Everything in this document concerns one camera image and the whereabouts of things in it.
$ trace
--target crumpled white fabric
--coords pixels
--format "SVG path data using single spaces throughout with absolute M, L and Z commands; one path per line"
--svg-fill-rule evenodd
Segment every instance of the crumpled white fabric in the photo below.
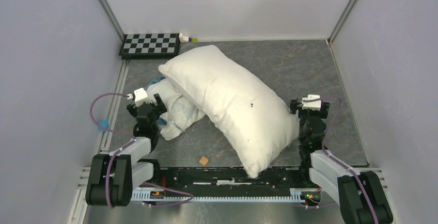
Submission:
M 199 110 L 181 93 L 177 92 L 167 79 L 150 85 L 146 92 L 154 103 L 157 103 L 157 101 L 153 95 L 158 93 L 166 105 L 167 112 L 160 116 L 167 122 L 165 126 L 161 126 L 160 130 L 160 134 L 166 140 L 172 140 L 179 136 L 194 122 L 205 116 L 202 110 Z

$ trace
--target checkerboard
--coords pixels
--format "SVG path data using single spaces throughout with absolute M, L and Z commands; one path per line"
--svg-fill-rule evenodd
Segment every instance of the checkerboard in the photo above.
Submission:
M 129 34 L 119 55 L 122 59 L 171 59 L 178 55 L 179 43 L 177 33 Z

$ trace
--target black and white checkered board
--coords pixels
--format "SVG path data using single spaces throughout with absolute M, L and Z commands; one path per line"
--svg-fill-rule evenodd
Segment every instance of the black and white checkered board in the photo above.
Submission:
M 177 33 L 129 34 L 119 55 L 122 59 L 171 59 L 178 55 L 179 43 Z

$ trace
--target white connector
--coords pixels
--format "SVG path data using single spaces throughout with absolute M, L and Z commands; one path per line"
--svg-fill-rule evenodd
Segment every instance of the white connector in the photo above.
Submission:
M 303 97 L 303 107 L 302 107 L 302 109 L 311 109 L 311 110 L 318 110 L 318 111 L 320 111 L 321 110 L 321 105 L 322 105 L 321 100 L 318 100 L 318 101 L 315 101 L 315 102 L 310 102 L 310 103 L 304 102 L 306 100 L 314 100 L 314 99 L 319 99 L 319 98 L 321 98 L 321 96 L 319 96 L 319 95 L 312 95 L 312 94 L 307 95 L 307 97 Z
M 134 91 L 134 102 L 135 102 L 135 106 L 140 107 L 142 104 L 144 103 L 151 103 L 152 100 L 148 97 L 148 93 L 146 92 L 146 90 L 144 88 L 139 88 L 137 90 Z

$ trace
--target white cloth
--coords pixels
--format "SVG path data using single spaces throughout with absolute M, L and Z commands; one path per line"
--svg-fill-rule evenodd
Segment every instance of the white cloth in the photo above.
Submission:
M 284 101 L 216 46 L 192 49 L 159 71 L 224 133 L 251 178 L 298 137 L 298 117 Z
M 160 116 L 167 122 L 160 130 L 160 134 L 166 140 L 179 136 L 190 125 L 205 116 L 203 111 L 196 108 L 181 93 L 177 92 L 167 79 L 150 85 L 146 92 L 154 103 L 157 103 L 157 101 L 153 95 L 156 93 L 160 94 L 161 100 L 166 105 L 167 112 Z

